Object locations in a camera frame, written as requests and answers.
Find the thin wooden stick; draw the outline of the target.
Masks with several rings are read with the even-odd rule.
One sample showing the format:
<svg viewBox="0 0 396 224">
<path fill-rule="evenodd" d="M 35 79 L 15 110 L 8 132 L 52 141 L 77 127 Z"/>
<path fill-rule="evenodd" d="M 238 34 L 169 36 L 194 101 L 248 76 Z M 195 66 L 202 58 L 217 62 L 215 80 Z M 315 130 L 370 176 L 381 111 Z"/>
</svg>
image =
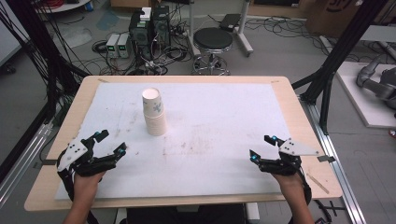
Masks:
<svg viewBox="0 0 396 224">
<path fill-rule="evenodd" d="M 321 188 L 326 194 L 329 194 L 329 190 L 326 189 L 316 178 L 314 178 L 311 174 L 306 174 L 306 176 L 314 182 L 319 188 Z"/>
</svg>

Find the person's dark clothing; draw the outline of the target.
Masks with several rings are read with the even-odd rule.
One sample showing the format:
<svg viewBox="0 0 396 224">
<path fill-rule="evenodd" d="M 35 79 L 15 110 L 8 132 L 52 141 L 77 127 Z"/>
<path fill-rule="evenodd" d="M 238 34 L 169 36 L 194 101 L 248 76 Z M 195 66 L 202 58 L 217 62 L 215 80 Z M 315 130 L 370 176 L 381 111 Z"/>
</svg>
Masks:
<svg viewBox="0 0 396 224">
<path fill-rule="evenodd" d="M 126 224 L 245 224 L 242 204 L 200 205 L 196 212 L 175 206 L 129 208 Z"/>
</svg>

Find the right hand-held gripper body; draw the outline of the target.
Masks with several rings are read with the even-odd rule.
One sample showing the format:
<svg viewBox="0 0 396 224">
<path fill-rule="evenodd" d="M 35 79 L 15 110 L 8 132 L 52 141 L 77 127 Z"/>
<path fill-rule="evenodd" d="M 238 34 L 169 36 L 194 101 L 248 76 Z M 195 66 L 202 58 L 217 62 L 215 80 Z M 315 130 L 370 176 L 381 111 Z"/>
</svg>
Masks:
<svg viewBox="0 0 396 224">
<path fill-rule="evenodd" d="M 279 158 L 268 160 L 265 164 L 257 164 L 262 172 L 274 175 L 294 175 L 302 165 L 302 156 L 317 156 L 319 152 L 303 143 L 288 138 L 278 148 Z"/>
</svg>

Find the person's left hand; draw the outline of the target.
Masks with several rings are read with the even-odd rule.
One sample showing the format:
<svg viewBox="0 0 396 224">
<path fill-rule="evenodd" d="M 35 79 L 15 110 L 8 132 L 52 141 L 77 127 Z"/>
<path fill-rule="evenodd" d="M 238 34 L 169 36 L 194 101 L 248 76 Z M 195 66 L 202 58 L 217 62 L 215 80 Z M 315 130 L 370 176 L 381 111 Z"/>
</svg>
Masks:
<svg viewBox="0 0 396 224">
<path fill-rule="evenodd" d="M 79 174 L 75 174 L 74 177 L 74 201 L 77 200 L 93 200 L 97 189 L 98 184 L 101 181 L 102 177 L 105 175 L 105 172 L 92 175 L 92 176 L 81 176 Z"/>
</svg>

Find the black computer tower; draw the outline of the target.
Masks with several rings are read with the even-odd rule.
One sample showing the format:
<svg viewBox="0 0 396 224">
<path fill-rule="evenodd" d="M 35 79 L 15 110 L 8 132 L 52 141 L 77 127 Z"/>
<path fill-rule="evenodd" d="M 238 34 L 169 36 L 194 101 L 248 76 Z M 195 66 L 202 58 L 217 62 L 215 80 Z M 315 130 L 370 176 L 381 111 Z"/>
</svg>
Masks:
<svg viewBox="0 0 396 224">
<path fill-rule="evenodd" d="M 152 21 L 158 45 L 168 47 L 170 45 L 169 6 L 155 7 Z"/>
<path fill-rule="evenodd" d="M 129 33 L 132 41 L 141 53 L 141 56 L 150 61 L 152 59 L 150 48 L 153 39 L 153 31 L 151 21 L 143 21 L 144 16 L 142 9 L 137 9 L 130 20 Z"/>
</svg>

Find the grey power supply unit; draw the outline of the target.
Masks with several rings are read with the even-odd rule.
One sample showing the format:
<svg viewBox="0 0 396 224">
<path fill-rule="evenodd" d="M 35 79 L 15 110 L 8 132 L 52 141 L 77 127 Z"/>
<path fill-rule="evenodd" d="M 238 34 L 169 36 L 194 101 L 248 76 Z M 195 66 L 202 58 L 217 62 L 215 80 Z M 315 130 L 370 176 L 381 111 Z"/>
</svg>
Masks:
<svg viewBox="0 0 396 224">
<path fill-rule="evenodd" d="M 118 51 L 119 35 L 112 35 L 106 42 L 107 55 L 110 58 L 118 58 L 120 56 Z"/>
<path fill-rule="evenodd" d="M 128 34 L 121 34 L 118 41 L 118 49 L 121 58 L 128 58 L 131 53 L 131 41 Z"/>
</svg>

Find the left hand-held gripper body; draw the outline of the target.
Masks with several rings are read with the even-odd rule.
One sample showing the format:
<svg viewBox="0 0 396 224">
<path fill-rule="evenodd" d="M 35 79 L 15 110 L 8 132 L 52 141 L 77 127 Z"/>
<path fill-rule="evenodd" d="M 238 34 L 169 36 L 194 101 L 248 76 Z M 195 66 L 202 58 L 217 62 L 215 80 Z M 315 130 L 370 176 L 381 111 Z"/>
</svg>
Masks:
<svg viewBox="0 0 396 224">
<path fill-rule="evenodd" d="M 96 138 L 72 140 L 59 156 L 57 172 L 74 170 L 81 176 L 92 176 L 116 167 L 118 151 L 102 158 L 93 156 Z"/>
</svg>

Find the white table leg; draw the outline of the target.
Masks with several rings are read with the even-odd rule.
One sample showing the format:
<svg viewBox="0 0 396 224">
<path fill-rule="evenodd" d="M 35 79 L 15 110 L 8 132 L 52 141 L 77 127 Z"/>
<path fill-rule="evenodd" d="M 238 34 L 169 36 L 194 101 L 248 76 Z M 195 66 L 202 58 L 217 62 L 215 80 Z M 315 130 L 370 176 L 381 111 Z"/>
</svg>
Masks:
<svg viewBox="0 0 396 224">
<path fill-rule="evenodd" d="M 260 222 L 260 213 L 259 206 L 257 203 L 246 203 L 246 215 L 248 224 L 259 224 Z"/>
</svg>

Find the aluminium rail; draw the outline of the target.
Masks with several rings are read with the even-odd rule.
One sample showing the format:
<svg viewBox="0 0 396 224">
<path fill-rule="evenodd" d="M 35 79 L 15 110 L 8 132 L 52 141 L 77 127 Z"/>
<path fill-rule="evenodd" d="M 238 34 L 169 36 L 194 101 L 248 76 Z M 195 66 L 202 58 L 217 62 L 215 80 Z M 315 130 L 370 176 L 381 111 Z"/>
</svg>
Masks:
<svg viewBox="0 0 396 224">
<path fill-rule="evenodd" d="M 322 146 L 324 153 L 333 157 L 334 161 L 330 162 L 330 166 L 335 173 L 336 179 L 338 180 L 342 189 L 342 201 L 346 208 L 349 220 L 351 224 L 367 224 L 365 217 L 361 211 L 358 201 L 354 195 L 353 189 L 347 180 L 347 175 L 343 169 L 342 163 L 340 162 L 336 153 L 335 147 L 333 146 L 332 140 L 322 128 L 319 126 L 319 111 L 315 105 L 309 105 L 306 102 L 300 101 L 305 114 L 311 122 L 311 126 L 317 136 L 317 139 Z"/>
<path fill-rule="evenodd" d="M 42 124 L 33 136 L 28 138 L 27 146 L 23 148 L 16 163 L 11 167 L 10 172 L 0 184 L 0 209 L 7 203 L 8 198 L 39 154 L 39 151 L 44 148 L 52 129 L 52 124 Z"/>
</svg>

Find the stack of paper cups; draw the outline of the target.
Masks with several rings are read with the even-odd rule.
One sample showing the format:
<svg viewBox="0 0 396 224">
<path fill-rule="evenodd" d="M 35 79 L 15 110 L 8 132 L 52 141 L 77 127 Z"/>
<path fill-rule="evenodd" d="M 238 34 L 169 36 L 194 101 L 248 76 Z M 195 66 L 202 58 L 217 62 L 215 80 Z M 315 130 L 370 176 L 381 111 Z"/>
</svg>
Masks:
<svg viewBox="0 0 396 224">
<path fill-rule="evenodd" d="M 165 134 L 167 123 L 161 93 L 155 88 L 147 88 L 142 92 L 142 100 L 148 133 L 153 136 Z"/>
</svg>

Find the black round stool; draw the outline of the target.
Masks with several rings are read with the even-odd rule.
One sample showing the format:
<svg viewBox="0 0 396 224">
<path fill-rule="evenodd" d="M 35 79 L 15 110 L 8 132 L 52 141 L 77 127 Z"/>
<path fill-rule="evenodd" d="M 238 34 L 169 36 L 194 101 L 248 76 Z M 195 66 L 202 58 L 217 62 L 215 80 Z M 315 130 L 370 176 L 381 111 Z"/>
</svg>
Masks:
<svg viewBox="0 0 396 224">
<path fill-rule="evenodd" d="M 227 62 L 220 57 L 231 49 L 233 37 L 220 28 L 208 27 L 198 30 L 193 35 L 193 45 L 200 50 L 192 65 L 192 72 L 197 75 L 228 76 Z"/>
</svg>

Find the person's right hand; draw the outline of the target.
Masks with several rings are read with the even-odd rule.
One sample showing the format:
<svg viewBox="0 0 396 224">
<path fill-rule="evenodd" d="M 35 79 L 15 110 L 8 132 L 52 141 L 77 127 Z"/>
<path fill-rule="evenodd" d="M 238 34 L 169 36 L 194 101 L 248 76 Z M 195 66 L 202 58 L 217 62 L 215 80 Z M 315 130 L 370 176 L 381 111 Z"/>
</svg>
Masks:
<svg viewBox="0 0 396 224">
<path fill-rule="evenodd" d="M 297 175 L 274 175 L 280 186 L 281 192 L 287 201 L 303 201 L 304 185 L 302 179 Z"/>
</svg>

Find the white foam mat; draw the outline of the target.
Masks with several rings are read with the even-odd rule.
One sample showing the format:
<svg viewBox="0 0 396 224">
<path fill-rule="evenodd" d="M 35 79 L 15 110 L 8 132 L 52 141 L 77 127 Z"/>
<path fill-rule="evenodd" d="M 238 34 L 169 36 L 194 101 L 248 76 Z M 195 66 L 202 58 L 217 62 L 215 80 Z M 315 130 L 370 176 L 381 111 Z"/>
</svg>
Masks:
<svg viewBox="0 0 396 224">
<path fill-rule="evenodd" d="M 120 144 L 126 154 L 108 171 L 98 197 L 169 198 L 277 193 L 275 179 L 250 161 L 277 150 L 265 135 L 290 137 L 273 87 L 248 83 L 157 83 L 167 129 L 148 133 L 142 93 L 147 83 L 102 83 L 78 127 L 78 139 L 109 135 L 94 146 L 103 157 Z"/>
</svg>

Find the black metal frame post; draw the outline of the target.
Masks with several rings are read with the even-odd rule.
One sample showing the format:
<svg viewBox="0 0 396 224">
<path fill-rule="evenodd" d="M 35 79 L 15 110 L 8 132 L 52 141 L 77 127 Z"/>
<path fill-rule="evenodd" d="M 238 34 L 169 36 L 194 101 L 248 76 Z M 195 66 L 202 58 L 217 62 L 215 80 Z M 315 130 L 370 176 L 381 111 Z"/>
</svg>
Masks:
<svg viewBox="0 0 396 224">
<path fill-rule="evenodd" d="M 347 55 L 361 40 L 375 17 L 386 5 L 388 0 L 363 0 L 362 5 L 352 18 L 336 45 L 324 61 L 323 65 L 313 74 L 291 84 L 294 90 L 308 84 L 307 90 L 300 95 L 309 105 L 314 105 L 322 94 L 318 125 L 328 135 L 328 113 L 332 92 L 332 80 Z"/>
</svg>

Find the black flat device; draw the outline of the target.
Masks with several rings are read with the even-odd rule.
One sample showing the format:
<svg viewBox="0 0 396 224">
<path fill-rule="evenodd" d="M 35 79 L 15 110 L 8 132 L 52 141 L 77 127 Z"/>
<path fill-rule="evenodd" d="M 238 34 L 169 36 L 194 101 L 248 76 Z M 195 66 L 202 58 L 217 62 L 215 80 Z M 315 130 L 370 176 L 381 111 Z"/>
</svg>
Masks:
<svg viewBox="0 0 396 224">
<path fill-rule="evenodd" d="M 240 14 L 226 14 L 219 24 L 221 30 L 231 32 L 240 21 Z"/>
</svg>

